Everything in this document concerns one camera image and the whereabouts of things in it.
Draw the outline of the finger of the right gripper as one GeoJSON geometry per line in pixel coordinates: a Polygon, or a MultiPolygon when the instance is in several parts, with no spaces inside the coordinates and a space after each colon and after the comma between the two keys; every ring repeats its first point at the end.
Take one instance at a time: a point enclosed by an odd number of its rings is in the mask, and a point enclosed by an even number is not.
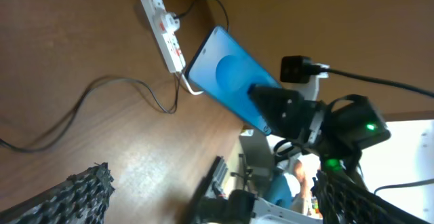
{"type": "Polygon", "coordinates": [[[300,92],[253,85],[248,90],[248,95],[267,123],[271,134],[300,135],[302,127],[300,110],[304,102],[304,96],[300,92]]]}

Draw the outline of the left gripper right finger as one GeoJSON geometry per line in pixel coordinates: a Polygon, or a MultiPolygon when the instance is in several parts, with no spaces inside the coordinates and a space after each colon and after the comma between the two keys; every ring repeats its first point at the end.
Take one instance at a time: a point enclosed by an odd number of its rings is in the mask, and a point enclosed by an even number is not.
{"type": "Polygon", "coordinates": [[[428,224],[334,172],[319,171],[312,193],[325,224],[428,224]]]}

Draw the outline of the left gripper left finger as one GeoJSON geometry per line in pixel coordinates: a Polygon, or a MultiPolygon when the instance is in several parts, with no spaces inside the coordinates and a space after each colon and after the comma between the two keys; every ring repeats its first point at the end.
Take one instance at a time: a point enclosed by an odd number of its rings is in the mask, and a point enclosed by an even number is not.
{"type": "Polygon", "coordinates": [[[106,162],[70,175],[58,185],[1,211],[1,224],[99,224],[115,188],[106,162]]]}

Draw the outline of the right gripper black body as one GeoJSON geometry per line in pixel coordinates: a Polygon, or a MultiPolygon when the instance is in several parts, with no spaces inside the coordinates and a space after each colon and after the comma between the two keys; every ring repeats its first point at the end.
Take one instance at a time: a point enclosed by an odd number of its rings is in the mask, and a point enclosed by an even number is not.
{"type": "Polygon", "coordinates": [[[275,121],[271,124],[272,134],[303,145],[312,133],[321,127],[326,104],[320,100],[307,100],[295,91],[285,91],[272,100],[275,121]]]}

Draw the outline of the blue screen Samsung smartphone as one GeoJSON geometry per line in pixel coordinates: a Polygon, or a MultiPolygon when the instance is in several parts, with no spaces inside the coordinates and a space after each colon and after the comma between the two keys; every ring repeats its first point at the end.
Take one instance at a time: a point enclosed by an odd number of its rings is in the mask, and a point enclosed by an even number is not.
{"type": "Polygon", "coordinates": [[[254,86],[280,88],[279,82],[257,63],[222,26],[215,26],[186,68],[185,76],[245,123],[271,134],[248,95],[254,86]]]}

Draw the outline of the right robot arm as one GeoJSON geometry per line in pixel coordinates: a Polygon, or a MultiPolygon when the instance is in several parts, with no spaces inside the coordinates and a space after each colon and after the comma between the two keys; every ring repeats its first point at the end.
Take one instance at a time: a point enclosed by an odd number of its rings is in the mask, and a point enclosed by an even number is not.
{"type": "Polygon", "coordinates": [[[293,149],[319,157],[321,169],[314,180],[313,196],[322,218],[299,214],[283,200],[268,201],[243,189],[223,196],[218,184],[225,165],[217,157],[190,223],[399,222],[398,209],[370,193],[357,173],[363,149],[391,136],[367,97],[347,95],[344,100],[348,104],[334,109],[333,104],[307,100],[295,90],[253,86],[248,95],[273,134],[291,142],[293,149]]]}

